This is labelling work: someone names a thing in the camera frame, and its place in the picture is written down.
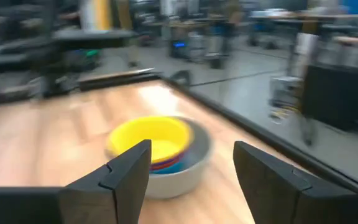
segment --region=table surface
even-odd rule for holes
[[[358,14],[338,14],[338,15],[317,15],[317,14],[296,14],[291,13],[282,16],[251,16],[254,19],[295,19],[300,17],[310,17],[316,19],[340,19],[340,18],[358,18]]]
[[[334,40],[342,43],[357,44],[358,37],[334,37]]]
[[[202,19],[189,19],[187,21],[171,21],[169,23],[170,27],[194,27],[194,26],[206,26],[208,23],[213,21],[226,21],[227,19],[222,17],[210,17],[210,18],[202,18]],[[162,26],[164,22],[149,22],[145,23],[145,26]]]
[[[67,19],[67,20],[70,20],[70,19],[74,19],[76,17],[79,16],[79,13],[78,12],[72,12],[72,13],[66,13],[66,14],[60,14],[59,17],[61,19]],[[3,16],[0,16],[0,23],[5,19],[5,17]],[[25,24],[29,23],[29,22],[34,22],[34,21],[37,21],[38,24],[40,24],[40,21],[41,19],[28,19],[26,21],[24,21]]]
[[[299,167],[182,93],[151,81],[41,104],[0,105],[0,186],[69,184],[110,160],[105,148],[111,130],[149,115],[195,120],[209,132],[213,155],[194,191],[170,200],[146,199],[139,223],[254,223],[232,161],[236,140]]]

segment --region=stacked bowls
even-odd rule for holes
[[[144,139],[152,142],[147,197],[176,197],[196,187],[210,154],[209,137],[203,128],[185,118],[138,118],[110,134],[108,151],[118,156]]]

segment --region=gray bowl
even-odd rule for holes
[[[193,190],[200,182],[208,164],[211,156],[208,133],[192,120],[178,119],[186,122],[194,134],[194,140],[181,161],[186,169],[172,174],[150,174],[145,195],[148,198],[172,198]]]

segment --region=yellow bowl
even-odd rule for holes
[[[108,150],[118,156],[144,139],[152,140],[152,164],[173,159],[193,140],[191,128],[167,116],[149,116],[128,121],[109,136]]]

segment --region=lab floor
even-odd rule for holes
[[[308,147],[301,139],[298,115],[289,114],[281,122],[273,121],[269,114],[270,79],[286,75],[288,51],[249,47],[244,39],[236,39],[234,51],[223,70],[214,70],[208,64],[189,63],[168,57],[167,49],[158,47],[139,49],[143,67],[153,67],[169,77],[178,70],[190,70],[193,74],[191,90],[244,116],[259,126],[295,145],[303,152],[358,180],[358,135],[344,133],[323,123],[315,122],[317,137]],[[120,72],[126,69],[122,51],[106,52],[105,63],[97,73]],[[300,75],[302,60],[296,66]]]

